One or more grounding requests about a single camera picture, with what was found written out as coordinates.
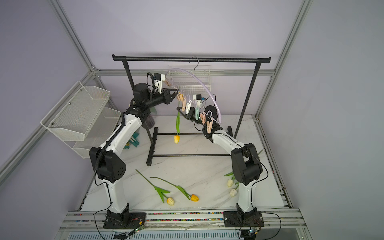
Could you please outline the purple clip hanger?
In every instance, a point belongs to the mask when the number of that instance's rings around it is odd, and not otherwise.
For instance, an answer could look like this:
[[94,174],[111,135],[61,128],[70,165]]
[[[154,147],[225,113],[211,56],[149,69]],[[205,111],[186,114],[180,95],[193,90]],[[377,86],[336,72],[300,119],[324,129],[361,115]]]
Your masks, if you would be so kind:
[[188,69],[185,66],[170,66],[165,73],[165,78],[172,87],[179,90],[182,102],[181,111],[185,115],[190,115],[192,121],[205,124],[220,124],[222,113],[218,105],[217,97],[212,93],[211,72],[209,69],[197,73],[201,59],[192,57],[196,61],[195,67]]

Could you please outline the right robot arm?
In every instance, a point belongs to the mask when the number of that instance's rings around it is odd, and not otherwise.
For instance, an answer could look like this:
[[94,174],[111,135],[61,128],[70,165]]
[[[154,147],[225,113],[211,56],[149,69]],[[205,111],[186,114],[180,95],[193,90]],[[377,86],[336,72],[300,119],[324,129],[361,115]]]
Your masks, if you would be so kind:
[[256,212],[252,203],[252,188],[263,173],[263,164],[260,161],[255,145],[244,144],[223,130],[211,111],[203,113],[197,120],[186,114],[181,107],[177,111],[186,120],[202,125],[202,132],[206,139],[223,148],[231,156],[232,173],[239,183],[240,192],[237,203],[238,215],[246,217]]

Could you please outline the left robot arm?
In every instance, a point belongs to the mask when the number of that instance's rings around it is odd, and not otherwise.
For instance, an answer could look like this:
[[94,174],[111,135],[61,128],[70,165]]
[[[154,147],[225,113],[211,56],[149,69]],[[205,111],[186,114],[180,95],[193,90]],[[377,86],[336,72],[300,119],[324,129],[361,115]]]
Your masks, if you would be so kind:
[[121,113],[121,123],[99,147],[89,151],[95,178],[105,185],[110,200],[108,208],[114,214],[121,214],[127,208],[123,184],[120,179],[126,172],[126,164],[121,159],[122,151],[133,134],[145,123],[150,108],[170,104],[178,95],[176,89],[151,90],[146,84],[137,84],[133,89],[130,107]]

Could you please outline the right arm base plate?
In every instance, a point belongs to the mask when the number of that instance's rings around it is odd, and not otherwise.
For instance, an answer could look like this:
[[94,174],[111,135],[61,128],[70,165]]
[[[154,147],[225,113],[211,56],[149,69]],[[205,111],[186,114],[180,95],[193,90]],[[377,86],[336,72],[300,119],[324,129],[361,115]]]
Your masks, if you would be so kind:
[[240,214],[237,211],[225,211],[224,225],[229,227],[263,227],[265,225],[262,213],[260,211],[248,212]]

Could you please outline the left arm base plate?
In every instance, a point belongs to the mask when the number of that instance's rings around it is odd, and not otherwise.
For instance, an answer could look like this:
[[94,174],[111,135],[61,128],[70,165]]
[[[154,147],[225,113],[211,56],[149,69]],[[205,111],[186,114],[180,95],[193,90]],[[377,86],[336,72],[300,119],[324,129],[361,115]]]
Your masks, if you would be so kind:
[[147,214],[142,213],[121,213],[116,214],[107,211],[104,229],[137,229],[142,226],[146,220]]

